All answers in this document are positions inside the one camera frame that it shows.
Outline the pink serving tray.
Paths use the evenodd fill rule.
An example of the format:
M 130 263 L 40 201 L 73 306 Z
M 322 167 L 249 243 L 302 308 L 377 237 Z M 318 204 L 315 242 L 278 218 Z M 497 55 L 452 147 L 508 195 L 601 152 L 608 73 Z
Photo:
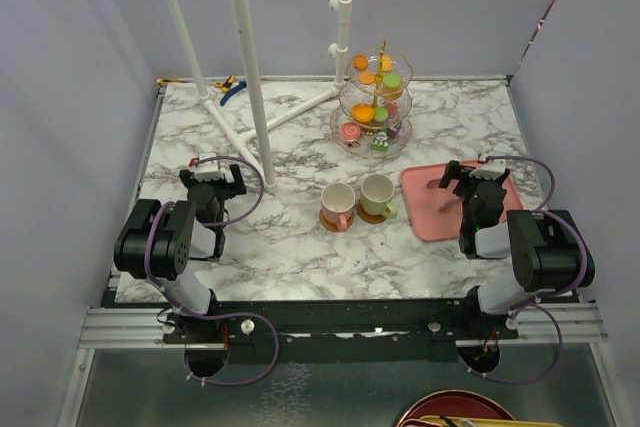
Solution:
M 446 164 L 406 168 L 400 183 L 414 234 L 422 241 L 436 242 L 460 237 L 463 203 L 454 189 L 454 178 L 446 188 L 438 186 Z

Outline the white pvc pipe frame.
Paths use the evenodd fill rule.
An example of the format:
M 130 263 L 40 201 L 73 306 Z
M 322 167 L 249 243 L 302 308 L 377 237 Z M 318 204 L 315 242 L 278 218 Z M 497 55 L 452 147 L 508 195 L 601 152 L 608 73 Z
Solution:
M 275 192 L 277 181 L 269 133 L 298 115 L 335 98 L 345 84 L 349 60 L 348 40 L 353 0 L 330 0 L 330 8 L 336 13 L 338 20 L 338 41 L 328 48 L 328 53 L 335 63 L 335 76 L 331 87 L 311 100 L 303 102 L 286 113 L 271 119 L 266 117 L 264 107 L 250 2 L 249 0 L 231 0 L 232 14 L 239 40 L 241 61 L 254 122 L 254 127 L 243 133 L 235 131 L 225 120 L 219 109 L 214 106 L 205 84 L 179 0 L 165 1 L 180 44 L 187 57 L 201 104 L 209 112 L 214 122 L 222 129 L 227 140 L 236 152 L 240 154 L 241 158 L 247 161 L 251 167 L 255 167 L 262 175 L 266 191 L 269 193 Z

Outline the green mug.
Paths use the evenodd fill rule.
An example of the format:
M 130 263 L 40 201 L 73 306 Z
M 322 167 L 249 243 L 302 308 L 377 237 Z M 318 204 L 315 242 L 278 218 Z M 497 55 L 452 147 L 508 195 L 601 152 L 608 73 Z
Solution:
M 392 203 L 395 193 L 393 181 L 384 174 L 366 176 L 360 187 L 360 206 L 369 216 L 381 216 L 395 219 L 397 209 Z

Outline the toy purple cake slice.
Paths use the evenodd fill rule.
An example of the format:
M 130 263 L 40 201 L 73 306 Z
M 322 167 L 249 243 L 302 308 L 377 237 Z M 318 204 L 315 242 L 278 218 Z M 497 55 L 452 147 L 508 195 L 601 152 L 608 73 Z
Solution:
M 400 126 L 396 125 L 396 126 L 390 127 L 387 133 L 392 139 L 396 139 L 399 135 L 399 131 L 400 131 Z

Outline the cork coaster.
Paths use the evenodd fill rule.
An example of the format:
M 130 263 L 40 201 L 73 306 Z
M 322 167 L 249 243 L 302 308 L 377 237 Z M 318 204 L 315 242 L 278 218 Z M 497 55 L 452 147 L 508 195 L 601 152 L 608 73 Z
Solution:
M 387 217 L 384 215 L 371 215 L 367 213 L 360 203 L 357 204 L 357 213 L 359 217 L 369 224 L 381 224 L 387 220 Z
M 354 222 L 354 211 L 334 212 L 322 208 L 319 214 L 321 224 L 331 232 L 346 232 Z

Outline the toy green cake slice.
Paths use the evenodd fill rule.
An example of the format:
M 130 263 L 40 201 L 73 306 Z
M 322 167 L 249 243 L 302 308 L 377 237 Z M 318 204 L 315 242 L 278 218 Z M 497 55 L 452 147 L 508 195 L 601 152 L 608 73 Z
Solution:
M 388 133 L 386 130 L 379 130 L 372 137 L 371 140 L 371 149 L 376 152 L 386 153 L 389 151 L 390 140 Z

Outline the pink mug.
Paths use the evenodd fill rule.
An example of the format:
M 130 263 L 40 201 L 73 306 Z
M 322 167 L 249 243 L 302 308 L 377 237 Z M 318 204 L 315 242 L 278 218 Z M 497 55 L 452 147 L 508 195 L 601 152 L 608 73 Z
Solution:
M 321 209 L 334 212 L 354 211 L 356 196 L 354 190 L 341 182 L 331 183 L 321 193 Z

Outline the toy green macaron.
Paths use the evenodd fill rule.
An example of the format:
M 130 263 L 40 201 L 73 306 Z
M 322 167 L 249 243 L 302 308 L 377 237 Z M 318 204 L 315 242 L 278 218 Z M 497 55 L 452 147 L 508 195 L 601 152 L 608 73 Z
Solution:
M 395 91 L 402 87 L 403 80 L 400 75 L 389 73 L 383 77 L 383 85 L 385 89 Z
M 374 120 L 378 123 L 383 123 L 388 119 L 388 111 L 384 107 L 376 107 L 374 109 Z

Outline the three-tier glass dessert stand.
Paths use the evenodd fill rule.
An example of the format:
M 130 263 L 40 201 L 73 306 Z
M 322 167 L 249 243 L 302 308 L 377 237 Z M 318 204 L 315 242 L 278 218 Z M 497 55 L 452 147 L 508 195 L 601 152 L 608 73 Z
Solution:
M 373 72 L 376 75 L 374 84 L 362 85 L 359 82 L 358 76 L 360 72 L 352 65 L 352 59 L 357 54 L 363 54 L 368 58 L 369 65 L 366 71 Z M 376 49 L 361 51 L 355 55 L 347 63 L 347 80 L 338 93 L 339 106 L 331 114 L 330 129 L 332 137 L 339 147 L 361 159 L 381 160 L 396 156 L 407 146 L 413 134 L 413 127 L 409 120 L 413 100 L 408 90 L 413 78 L 413 68 L 406 57 L 390 51 L 386 41 L 382 41 L 381 45 Z M 389 55 L 392 59 L 393 70 L 391 72 L 382 71 L 382 57 L 384 55 Z M 398 74 L 403 80 L 403 95 L 394 101 L 388 101 L 382 97 L 384 89 L 383 77 L 389 73 Z M 351 108 L 356 104 L 370 104 L 375 109 L 376 107 L 384 107 L 387 102 L 396 103 L 398 113 L 395 118 L 388 118 L 383 123 L 378 123 L 374 119 L 368 123 L 359 123 L 351 116 Z M 346 143 L 341 141 L 339 128 L 346 122 L 357 123 L 361 127 L 361 137 L 359 138 L 361 146 L 359 148 L 349 148 Z M 392 139 L 389 136 L 391 138 L 389 151 L 383 153 L 372 150 L 371 140 L 376 132 L 379 130 L 388 131 L 390 127 L 396 125 L 400 126 L 399 135 L 396 139 Z

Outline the toy bread bun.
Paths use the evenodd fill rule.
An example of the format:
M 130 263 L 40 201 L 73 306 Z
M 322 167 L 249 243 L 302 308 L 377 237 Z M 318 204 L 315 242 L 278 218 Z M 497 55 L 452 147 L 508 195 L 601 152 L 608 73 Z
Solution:
M 404 89 L 402 87 L 397 89 L 391 89 L 384 87 L 382 97 L 388 101 L 394 101 L 403 95 Z

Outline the toy orange egg tart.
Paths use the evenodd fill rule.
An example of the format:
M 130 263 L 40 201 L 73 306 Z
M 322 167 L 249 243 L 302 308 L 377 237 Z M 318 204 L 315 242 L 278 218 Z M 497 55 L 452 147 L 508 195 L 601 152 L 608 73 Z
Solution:
M 352 118 L 359 123 L 368 123 L 374 119 L 375 110 L 370 104 L 359 103 L 351 108 Z

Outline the toy yellow cracker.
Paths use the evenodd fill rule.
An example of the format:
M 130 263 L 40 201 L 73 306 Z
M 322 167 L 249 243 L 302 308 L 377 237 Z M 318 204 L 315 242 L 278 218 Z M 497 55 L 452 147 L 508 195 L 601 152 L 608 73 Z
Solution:
M 383 72 L 391 72 L 393 70 L 393 62 L 389 55 L 384 55 L 382 57 L 382 71 Z

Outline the toy orange round cookie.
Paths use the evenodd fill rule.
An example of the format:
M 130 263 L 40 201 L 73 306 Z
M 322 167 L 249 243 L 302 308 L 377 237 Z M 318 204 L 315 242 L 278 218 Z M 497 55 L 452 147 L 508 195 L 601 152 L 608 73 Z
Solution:
M 376 81 L 376 75 L 370 71 L 362 71 L 359 73 L 358 80 L 362 85 L 372 85 Z

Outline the toy brown chip cookie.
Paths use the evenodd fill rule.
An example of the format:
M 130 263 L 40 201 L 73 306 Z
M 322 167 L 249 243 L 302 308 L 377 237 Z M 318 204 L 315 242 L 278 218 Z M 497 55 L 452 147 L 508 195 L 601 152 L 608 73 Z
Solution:
M 352 65 L 359 72 L 366 71 L 368 69 L 369 60 L 365 55 L 357 54 L 352 59 Z

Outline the pink-handled metal tongs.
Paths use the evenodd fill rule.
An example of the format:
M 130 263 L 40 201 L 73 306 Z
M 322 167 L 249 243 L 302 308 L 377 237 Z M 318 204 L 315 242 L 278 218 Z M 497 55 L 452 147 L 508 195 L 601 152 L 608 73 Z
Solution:
M 429 180 L 426 188 L 429 199 L 438 212 L 445 212 L 461 202 L 460 197 L 454 194 L 449 187 L 440 186 L 440 178 Z

